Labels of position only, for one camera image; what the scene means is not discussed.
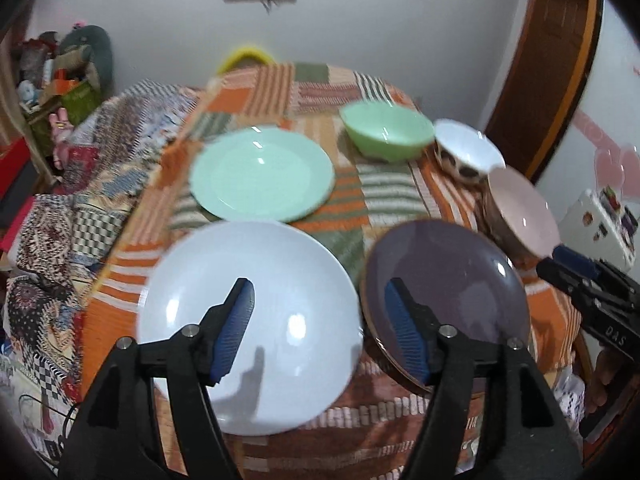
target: teal round object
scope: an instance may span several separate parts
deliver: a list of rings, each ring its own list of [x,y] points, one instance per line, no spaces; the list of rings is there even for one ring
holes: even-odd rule
[[[387,162],[419,158],[435,138],[427,117],[386,101],[358,101],[340,109],[349,137],[364,156]]]
[[[291,222],[329,197],[334,165],[304,135],[252,126],[206,146],[191,168],[191,193],[225,220]]]

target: striped tablecloth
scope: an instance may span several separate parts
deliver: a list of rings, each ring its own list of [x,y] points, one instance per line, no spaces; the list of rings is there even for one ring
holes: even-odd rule
[[[194,228],[216,221],[189,191],[191,163],[203,145],[226,131],[278,124],[322,146],[336,173],[335,189],[317,211],[293,225],[325,245],[357,286],[367,251],[391,226],[442,218],[477,230],[478,192],[443,174],[427,150],[417,162],[365,160],[344,133],[337,110],[359,99],[413,107],[378,78],[316,64],[274,64],[214,79],[161,159],[86,306],[82,391],[86,392],[117,338],[135,335],[138,299],[167,248]],[[524,276],[532,320],[530,351],[543,372],[569,364],[579,325],[567,298]],[[332,407],[303,427],[268,437],[228,437],[245,478],[389,480],[402,471],[422,424],[428,394],[398,378],[366,341],[353,379]],[[168,464],[183,470],[168,402],[159,394],[159,420]],[[460,466],[477,449],[482,397],[472,400]]]

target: screw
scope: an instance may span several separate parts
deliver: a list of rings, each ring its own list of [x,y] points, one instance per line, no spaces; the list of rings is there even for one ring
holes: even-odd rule
[[[441,325],[438,332],[446,338],[452,338],[458,335],[458,330],[453,325]]]
[[[200,331],[200,327],[193,323],[183,326],[182,330],[180,330],[180,332],[182,332],[182,335],[186,337],[193,337],[199,331]]]
[[[133,339],[126,335],[116,341],[116,346],[120,350],[126,350],[131,346],[131,343],[133,343]]]
[[[507,339],[507,346],[511,348],[511,350],[521,350],[522,349],[522,341],[520,341],[517,337],[510,337]]]

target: pink toy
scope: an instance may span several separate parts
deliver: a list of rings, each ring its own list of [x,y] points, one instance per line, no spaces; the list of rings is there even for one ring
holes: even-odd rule
[[[68,120],[66,108],[59,108],[57,114],[49,115],[51,124],[51,139],[53,140],[53,164],[59,170],[64,170],[69,158],[68,138],[74,130]]]

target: red fabric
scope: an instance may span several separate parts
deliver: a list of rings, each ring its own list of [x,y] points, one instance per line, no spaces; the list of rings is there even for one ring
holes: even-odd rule
[[[23,139],[16,140],[2,156],[0,156],[0,198],[4,196],[20,170],[29,160],[27,143]]]
[[[24,220],[25,216],[29,214],[29,211],[31,211],[33,200],[34,197],[30,196],[24,202],[24,204],[22,204],[20,211],[18,211],[18,214],[15,216],[14,221],[11,223],[11,226],[5,233],[2,242],[0,242],[0,250],[4,251],[5,253],[8,253],[9,249],[11,249],[11,246],[14,244],[15,237],[17,237],[18,232],[20,232],[20,227],[22,227],[22,221]]]

